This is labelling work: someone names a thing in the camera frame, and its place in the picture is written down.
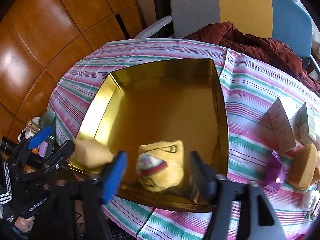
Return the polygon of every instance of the gray cushion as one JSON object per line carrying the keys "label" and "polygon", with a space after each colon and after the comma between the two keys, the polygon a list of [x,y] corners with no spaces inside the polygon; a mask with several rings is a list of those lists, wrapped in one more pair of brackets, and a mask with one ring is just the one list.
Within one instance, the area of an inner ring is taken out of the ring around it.
{"label": "gray cushion", "polygon": [[207,24],[220,22],[219,0],[170,0],[176,37],[189,35]]}

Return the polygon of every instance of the hand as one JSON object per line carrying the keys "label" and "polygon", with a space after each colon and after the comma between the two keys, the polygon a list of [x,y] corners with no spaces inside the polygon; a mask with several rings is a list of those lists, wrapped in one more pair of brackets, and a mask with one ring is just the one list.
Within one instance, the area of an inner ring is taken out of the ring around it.
{"label": "hand", "polygon": [[28,219],[24,219],[22,217],[18,217],[17,221],[15,222],[15,226],[17,229],[19,229],[22,232],[28,232],[32,229],[32,226],[30,226],[30,224],[33,222],[33,220],[35,219],[34,216],[32,216],[31,218]]}

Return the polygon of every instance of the red jacket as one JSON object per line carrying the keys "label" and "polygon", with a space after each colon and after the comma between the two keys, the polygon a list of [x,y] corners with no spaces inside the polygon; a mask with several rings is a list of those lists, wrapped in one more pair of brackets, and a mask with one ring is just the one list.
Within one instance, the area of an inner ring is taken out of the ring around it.
{"label": "red jacket", "polygon": [[288,45],[276,39],[243,35],[231,22],[209,24],[184,39],[203,41],[241,52],[286,72],[311,91],[320,89],[320,82],[307,75],[301,58]]}

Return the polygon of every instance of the table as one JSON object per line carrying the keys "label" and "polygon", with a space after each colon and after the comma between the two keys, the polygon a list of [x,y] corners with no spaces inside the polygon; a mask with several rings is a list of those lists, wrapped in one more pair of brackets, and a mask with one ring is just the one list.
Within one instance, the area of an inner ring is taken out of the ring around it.
{"label": "table", "polygon": [[[267,115],[277,97],[292,97],[297,106],[308,102],[320,117],[320,99],[286,73],[217,45],[179,39],[127,40],[107,43],[74,65],[53,91],[48,109],[57,114],[57,141],[76,136],[95,93],[113,70],[174,58],[211,58],[222,86],[229,128],[228,178],[246,183],[264,178],[276,139]],[[296,149],[281,156],[286,168]],[[308,231],[312,220],[298,205],[303,191],[285,183],[278,194],[265,191],[287,239]],[[115,197],[103,211],[137,239],[202,239],[210,213],[183,213],[149,208]],[[240,203],[234,202],[228,239],[235,239]]]}

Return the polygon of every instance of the sponge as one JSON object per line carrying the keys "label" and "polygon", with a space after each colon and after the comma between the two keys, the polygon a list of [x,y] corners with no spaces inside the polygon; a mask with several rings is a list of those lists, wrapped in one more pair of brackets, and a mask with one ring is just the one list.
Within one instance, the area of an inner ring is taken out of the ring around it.
{"label": "sponge", "polygon": [[293,157],[288,183],[297,189],[307,190],[315,173],[317,159],[318,152],[313,144],[298,150]]}
{"label": "sponge", "polygon": [[95,139],[74,139],[76,149],[72,157],[89,169],[97,168],[112,162],[113,154],[110,150]]}
{"label": "sponge", "polygon": [[310,186],[314,185],[318,181],[320,181],[320,152],[318,152],[316,169],[315,169],[315,172],[313,173],[313,178],[311,180]]}

